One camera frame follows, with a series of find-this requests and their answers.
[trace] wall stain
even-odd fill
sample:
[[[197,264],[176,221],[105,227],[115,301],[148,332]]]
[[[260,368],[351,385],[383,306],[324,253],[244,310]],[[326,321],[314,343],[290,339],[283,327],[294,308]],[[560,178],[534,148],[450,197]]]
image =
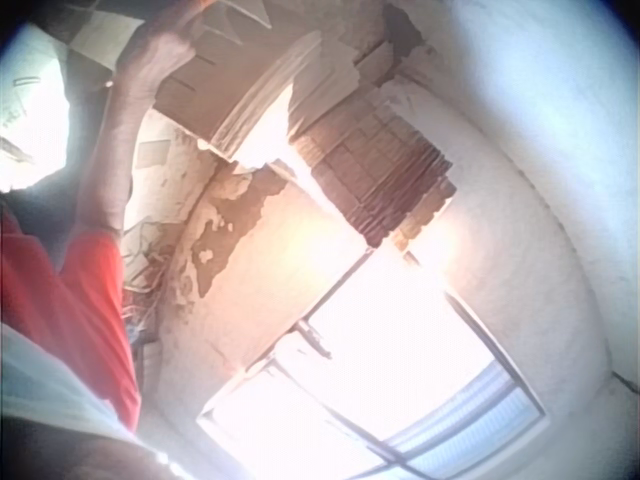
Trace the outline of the wall stain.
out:
[[[237,179],[229,177],[226,181],[236,183]],[[262,217],[262,207],[266,198],[278,195],[286,184],[286,180],[265,167],[253,174],[246,191],[234,200],[207,196],[208,203],[215,207],[219,216],[233,224],[233,229],[218,228],[218,222],[208,220],[200,237],[191,247],[191,261],[196,269],[200,298],[205,297],[211,289],[213,279],[227,267],[229,257],[240,239],[253,230]],[[212,188],[219,188],[219,185],[212,185]],[[201,253],[208,251],[212,252],[213,256],[209,253],[203,255],[207,258],[206,262],[203,262]]]

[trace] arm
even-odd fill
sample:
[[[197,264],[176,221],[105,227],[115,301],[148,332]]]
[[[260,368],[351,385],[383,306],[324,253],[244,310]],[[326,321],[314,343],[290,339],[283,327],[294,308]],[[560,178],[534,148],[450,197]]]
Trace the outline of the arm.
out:
[[[120,56],[87,174],[80,185],[80,228],[122,232],[138,131],[160,83],[195,55],[191,45],[204,3],[177,0],[133,35]]]

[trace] window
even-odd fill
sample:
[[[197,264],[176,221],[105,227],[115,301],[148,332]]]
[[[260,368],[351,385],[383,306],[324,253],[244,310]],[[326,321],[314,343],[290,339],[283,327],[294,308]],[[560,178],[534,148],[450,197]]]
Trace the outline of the window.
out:
[[[455,478],[542,417],[460,302],[395,250],[376,251],[309,324],[331,359],[286,335],[205,415],[258,479]]]

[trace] white cloth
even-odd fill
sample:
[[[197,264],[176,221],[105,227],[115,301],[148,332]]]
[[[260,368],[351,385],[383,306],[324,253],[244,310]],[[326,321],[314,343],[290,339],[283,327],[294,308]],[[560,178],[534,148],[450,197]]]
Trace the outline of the white cloth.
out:
[[[26,188],[65,165],[66,57],[64,44],[25,25],[0,59],[0,136],[30,157],[0,148],[0,191]]]
[[[0,348],[3,416],[141,444],[69,367],[4,323]]]

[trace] window bar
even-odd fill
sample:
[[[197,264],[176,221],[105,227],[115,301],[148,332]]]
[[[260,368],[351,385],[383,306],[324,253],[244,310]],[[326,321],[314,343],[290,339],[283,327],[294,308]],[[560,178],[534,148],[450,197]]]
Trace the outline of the window bar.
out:
[[[298,381],[293,378],[293,376],[287,371],[287,369],[278,362],[277,359],[273,359],[271,366],[282,373],[285,377],[287,377],[289,381],[293,382],[296,387],[313,398],[334,420],[336,420],[345,429],[357,436],[372,452],[374,452],[376,455],[382,458],[382,460],[387,462],[388,465],[397,465],[422,480],[435,480],[434,478],[428,477],[424,473],[416,470],[411,465],[409,465],[400,452],[390,447],[386,443],[378,440],[374,435],[372,435],[359,425],[356,425],[351,420],[344,417],[328,405],[325,405],[320,399],[316,398],[315,395],[313,395],[306,388],[300,385]]]
[[[529,400],[531,400],[531,403],[533,403],[533,405],[536,407],[538,413],[540,413],[541,416],[544,416],[544,410],[542,409],[542,406],[540,406],[538,400],[536,400],[536,397],[531,392],[531,389],[522,379],[517,370],[513,368],[513,365],[511,365],[511,361],[507,358],[507,356],[502,352],[500,348],[498,348],[493,340],[487,336],[487,333],[483,330],[482,326],[476,321],[475,318],[473,318],[472,315],[469,314],[467,309],[462,306],[457,298],[455,298],[448,292],[445,292],[444,295],[449,302],[449,305],[453,307],[455,312],[469,326],[473,333],[475,333],[476,336],[486,345],[491,354],[495,357],[496,360],[498,360],[498,362],[500,362],[502,367],[507,371],[509,376],[513,378],[513,381],[516,382],[518,387],[520,387],[522,391],[527,395],[527,397],[529,397]]]

